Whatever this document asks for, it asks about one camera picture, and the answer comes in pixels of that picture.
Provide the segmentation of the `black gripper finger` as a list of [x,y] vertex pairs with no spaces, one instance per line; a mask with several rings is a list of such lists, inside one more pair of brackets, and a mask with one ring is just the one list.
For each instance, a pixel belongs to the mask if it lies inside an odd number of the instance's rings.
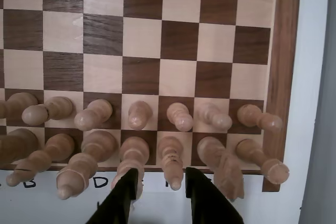
[[131,168],[119,179],[87,223],[128,223],[131,201],[136,200],[137,189],[138,170]]
[[185,169],[186,197],[191,200],[192,223],[243,223],[226,197],[200,170]]

